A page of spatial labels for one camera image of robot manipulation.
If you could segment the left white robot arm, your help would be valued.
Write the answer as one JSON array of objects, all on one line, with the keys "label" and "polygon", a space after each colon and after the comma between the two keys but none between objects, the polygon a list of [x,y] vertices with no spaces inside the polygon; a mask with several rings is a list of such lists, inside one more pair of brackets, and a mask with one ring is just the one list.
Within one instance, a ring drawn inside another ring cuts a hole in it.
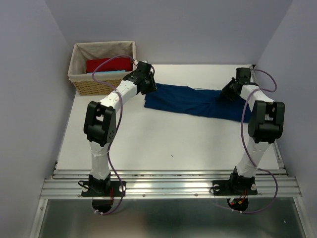
[{"label": "left white robot arm", "polygon": [[83,130],[90,142],[92,168],[86,188],[98,195],[110,191],[109,147],[118,131],[123,105],[139,93],[156,91],[154,74],[151,64],[140,61],[108,96],[87,106]]}]

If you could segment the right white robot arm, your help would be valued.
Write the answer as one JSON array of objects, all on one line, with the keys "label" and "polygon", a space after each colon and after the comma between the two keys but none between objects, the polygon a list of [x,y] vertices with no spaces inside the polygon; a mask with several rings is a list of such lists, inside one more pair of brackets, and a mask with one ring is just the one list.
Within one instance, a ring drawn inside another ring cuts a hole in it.
[{"label": "right white robot arm", "polygon": [[[266,74],[273,82],[273,89],[260,87],[251,80],[252,72]],[[228,181],[228,188],[233,193],[240,193],[245,188],[253,189],[258,165],[271,144],[282,136],[285,104],[266,95],[277,90],[275,79],[260,69],[239,67],[236,76],[221,90],[219,100],[233,102],[237,97],[244,99],[241,116],[241,139],[244,154],[235,167]]]}]

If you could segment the dark blue t shirt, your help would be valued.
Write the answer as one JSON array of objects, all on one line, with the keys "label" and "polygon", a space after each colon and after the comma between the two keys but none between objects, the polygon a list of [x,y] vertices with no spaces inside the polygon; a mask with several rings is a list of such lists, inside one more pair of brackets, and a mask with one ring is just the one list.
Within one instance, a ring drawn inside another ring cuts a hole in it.
[{"label": "dark blue t shirt", "polygon": [[206,118],[241,121],[245,100],[233,101],[220,90],[195,89],[188,86],[157,84],[157,91],[145,96],[148,109]]}]

